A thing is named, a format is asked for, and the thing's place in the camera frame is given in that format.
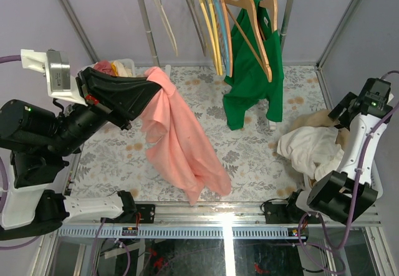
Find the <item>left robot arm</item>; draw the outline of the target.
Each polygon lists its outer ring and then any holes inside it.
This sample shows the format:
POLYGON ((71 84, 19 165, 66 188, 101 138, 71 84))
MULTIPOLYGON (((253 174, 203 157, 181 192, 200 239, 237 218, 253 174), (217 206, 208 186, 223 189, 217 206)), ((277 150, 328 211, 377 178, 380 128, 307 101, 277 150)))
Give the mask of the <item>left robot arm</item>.
POLYGON ((50 188, 67 157, 106 123, 129 130, 160 90, 145 77, 113 77, 86 68, 75 78, 82 103, 55 114, 21 100, 1 108, 1 147, 11 152, 11 169, 1 170, 1 239, 38 237, 67 222, 128 223, 137 216, 132 195, 77 200, 50 188))

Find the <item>white garment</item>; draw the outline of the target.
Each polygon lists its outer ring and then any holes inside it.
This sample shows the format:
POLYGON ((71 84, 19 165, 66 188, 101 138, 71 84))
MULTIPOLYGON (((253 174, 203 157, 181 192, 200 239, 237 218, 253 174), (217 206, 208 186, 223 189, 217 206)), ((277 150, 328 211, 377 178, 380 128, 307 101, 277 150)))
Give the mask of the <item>white garment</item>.
POLYGON ((320 181, 339 167, 344 156, 337 136, 334 127, 303 126, 280 137, 277 153, 290 160, 297 172, 320 181))

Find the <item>salmon pink t shirt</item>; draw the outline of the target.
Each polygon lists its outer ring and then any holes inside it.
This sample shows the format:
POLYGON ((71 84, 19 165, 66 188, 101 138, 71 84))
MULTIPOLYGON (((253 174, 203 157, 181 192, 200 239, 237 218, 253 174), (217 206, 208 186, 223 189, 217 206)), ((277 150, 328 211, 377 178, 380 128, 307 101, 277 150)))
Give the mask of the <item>salmon pink t shirt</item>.
POLYGON ((221 196, 231 192, 231 179, 201 124, 159 67, 145 72, 161 88, 140 115, 150 147, 148 161, 166 181, 181 189, 191 205, 204 188, 221 196))

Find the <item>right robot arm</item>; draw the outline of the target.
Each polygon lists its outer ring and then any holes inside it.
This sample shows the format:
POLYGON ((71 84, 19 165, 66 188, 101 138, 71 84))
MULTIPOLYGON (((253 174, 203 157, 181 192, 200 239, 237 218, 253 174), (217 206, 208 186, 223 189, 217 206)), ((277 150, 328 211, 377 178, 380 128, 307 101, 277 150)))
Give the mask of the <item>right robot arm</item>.
POLYGON ((350 132, 349 143, 337 169, 325 173, 310 191, 291 194, 284 207, 289 222, 301 221, 307 211, 319 211, 348 224, 376 201, 371 170, 378 142, 393 115, 390 86, 384 79, 369 78, 358 95, 346 94, 333 108, 329 117, 350 132))

